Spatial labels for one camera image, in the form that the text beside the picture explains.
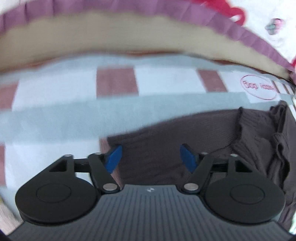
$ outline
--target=red oval outline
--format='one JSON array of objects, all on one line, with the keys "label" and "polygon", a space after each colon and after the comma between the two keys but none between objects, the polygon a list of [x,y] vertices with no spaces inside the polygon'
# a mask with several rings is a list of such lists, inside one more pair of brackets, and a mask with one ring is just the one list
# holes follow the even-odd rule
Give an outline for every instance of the red oval outline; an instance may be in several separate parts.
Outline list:
[{"label": "red oval outline", "polygon": [[[258,77],[258,78],[260,78],[260,79],[263,79],[264,81],[267,81],[266,79],[264,79],[264,78],[262,78],[262,77],[259,77],[259,76],[257,76],[257,75],[253,75],[253,74],[245,75],[243,78],[245,78],[245,77],[247,77],[247,76],[255,76],[255,77]],[[264,98],[261,98],[261,97],[259,97],[259,96],[257,96],[257,95],[254,95],[254,94],[250,93],[250,92],[244,87],[244,85],[243,85],[243,83],[242,83],[243,78],[241,78],[241,80],[240,80],[240,82],[241,82],[241,86],[242,86],[243,89],[244,89],[246,92],[248,92],[250,95],[253,95],[253,96],[257,97],[258,99],[262,99],[262,100],[273,100],[273,99],[276,98],[276,94],[277,94],[276,91],[275,91],[275,96],[274,96],[272,99],[264,99]]]}]

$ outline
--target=metal pin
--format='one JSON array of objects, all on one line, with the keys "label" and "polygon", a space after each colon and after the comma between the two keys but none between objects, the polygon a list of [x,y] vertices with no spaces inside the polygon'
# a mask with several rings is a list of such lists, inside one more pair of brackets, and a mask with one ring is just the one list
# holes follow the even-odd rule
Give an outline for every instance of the metal pin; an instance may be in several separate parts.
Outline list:
[{"label": "metal pin", "polygon": [[186,183],[184,185],[184,188],[187,190],[187,191],[196,191],[198,189],[198,185],[195,184],[195,183]]},{"label": "metal pin", "polygon": [[114,183],[106,183],[103,185],[103,189],[106,191],[114,191],[117,189],[117,185]]}]

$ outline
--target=wrinkled fabric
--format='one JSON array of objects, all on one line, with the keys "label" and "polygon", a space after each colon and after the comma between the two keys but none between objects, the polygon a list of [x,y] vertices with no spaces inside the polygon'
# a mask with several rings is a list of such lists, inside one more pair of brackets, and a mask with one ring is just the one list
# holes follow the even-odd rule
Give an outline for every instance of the wrinkled fabric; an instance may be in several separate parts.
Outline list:
[{"label": "wrinkled fabric", "polygon": [[222,110],[169,120],[139,131],[108,138],[121,144],[118,166],[123,184],[182,186],[190,173],[179,147],[227,158],[237,153],[285,193],[279,223],[289,230],[296,210],[296,124],[286,102],[270,111]]}]

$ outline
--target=dark gray cloth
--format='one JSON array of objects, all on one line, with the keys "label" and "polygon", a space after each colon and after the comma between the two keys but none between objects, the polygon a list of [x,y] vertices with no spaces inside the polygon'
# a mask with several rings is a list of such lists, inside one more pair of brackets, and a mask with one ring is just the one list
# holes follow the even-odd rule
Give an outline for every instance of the dark gray cloth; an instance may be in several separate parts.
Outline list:
[{"label": "dark gray cloth", "polygon": [[289,230],[296,210],[296,124],[281,101],[270,111],[221,110],[169,120],[139,131],[108,138],[123,146],[118,166],[124,184],[183,185],[190,173],[179,148],[227,158],[237,153],[285,193],[279,223]]}]

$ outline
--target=beige band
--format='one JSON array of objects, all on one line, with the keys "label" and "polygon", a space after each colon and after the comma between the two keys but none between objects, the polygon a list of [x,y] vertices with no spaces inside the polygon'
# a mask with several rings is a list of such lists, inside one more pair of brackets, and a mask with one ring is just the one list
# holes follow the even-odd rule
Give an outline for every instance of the beige band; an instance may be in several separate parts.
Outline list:
[{"label": "beige band", "polygon": [[182,51],[289,78],[282,66],[209,28],[100,11],[42,18],[9,30],[0,38],[0,70],[87,51]]}]

